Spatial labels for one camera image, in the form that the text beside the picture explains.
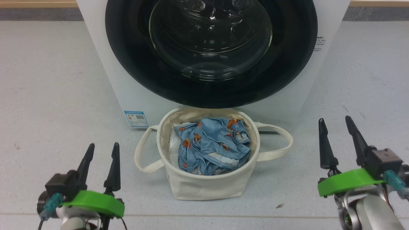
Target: front-loading washing machine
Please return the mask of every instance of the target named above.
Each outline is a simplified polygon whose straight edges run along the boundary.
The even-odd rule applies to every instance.
[[[179,106],[291,129],[349,0],[77,0],[131,127]]]

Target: basket handle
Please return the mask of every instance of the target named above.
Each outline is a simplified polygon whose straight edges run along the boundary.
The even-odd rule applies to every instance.
[[[148,140],[149,135],[151,134],[152,130],[158,130],[159,126],[154,125],[149,127],[144,135],[142,136],[141,140],[139,141],[138,145],[136,146],[135,149],[135,155],[133,156],[133,159],[135,161],[136,167],[138,167],[139,170],[141,170],[144,173],[153,173],[156,170],[162,168],[164,166],[162,159],[156,161],[155,163],[152,163],[144,168],[141,167],[140,161],[141,161],[141,154],[142,154],[142,149],[144,148],[146,141]]]
[[[281,136],[285,137],[288,141],[288,146],[285,148],[259,153],[257,161],[273,160],[276,158],[280,158],[288,152],[288,149],[292,146],[292,143],[294,142],[289,132],[287,132],[285,129],[281,127],[278,127],[272,124],[263,124],[259,122],[255,122],[254,124],[256,125],[257,128],[268,127],[272,129],[273,131],[278,132]]]

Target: laundry basket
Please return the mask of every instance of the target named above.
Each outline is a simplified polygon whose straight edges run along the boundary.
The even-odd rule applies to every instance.
[[[200,176],[187,173],[171,164],[170,149],[174,141],[170,140],[170,138],[173,125],[183,122],[199,122],[205,117],[221,117],[243,121],[250,138],[249,147],[251,149],[251,154],[246,164],[232,172],[214,176]],[[257,128],[260,127],[267,127],[272,131],[278,132],[287,139],[288,146],[279,150],[259,153],[260,135]],[[142,167],[140,165],[142,149],[152,130],[157,130],[156,142],[161,159],[151,165]],[[292,143],[292,136],[283,128],[253,122],[245,113],[234,109],[177,108],[166,114],[159,125],[151,126],[146,130],[136,147],[134,160],[138,169],[144,173],[152,173],[165,166],[172,193],[176,199],[214,200],[240,196],[244,192],[256,162],[273,160],[285,155]]]

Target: clothes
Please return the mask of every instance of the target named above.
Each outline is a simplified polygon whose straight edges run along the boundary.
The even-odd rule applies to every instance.
[[[227,173],[243,166],[250,156],[250,139],[238,119],[207,117],[174,128],[181,139],[178,164],[183,171],[206,176]]]

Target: washing machine door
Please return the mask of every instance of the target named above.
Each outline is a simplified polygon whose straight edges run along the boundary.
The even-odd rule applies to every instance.
[[[281,90],[317,38],[313,0],[108,0],[105,20],[115,56],[136,81],[203,108]]]

